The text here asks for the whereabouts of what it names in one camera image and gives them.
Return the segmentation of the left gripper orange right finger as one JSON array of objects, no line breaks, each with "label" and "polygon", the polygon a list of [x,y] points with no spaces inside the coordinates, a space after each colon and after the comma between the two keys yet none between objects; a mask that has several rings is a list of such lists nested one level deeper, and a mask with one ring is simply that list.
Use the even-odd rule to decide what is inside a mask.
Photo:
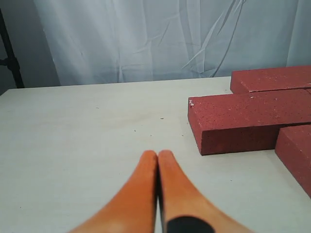
[{"label": "left gripper orange right finger", "polygon": [[170,150],[158,154],[159,205],[164,233],[251,233],[191,183]]}]

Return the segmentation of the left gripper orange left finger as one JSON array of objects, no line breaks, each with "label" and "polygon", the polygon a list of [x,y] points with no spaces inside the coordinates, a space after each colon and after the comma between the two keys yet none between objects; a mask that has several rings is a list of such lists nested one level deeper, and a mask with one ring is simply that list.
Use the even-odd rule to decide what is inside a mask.
[{"label": "left gripper orange left finger", "polygon": [[72,233],[153,233],[156,221],[157,154],[146,150],[119,192]]}]

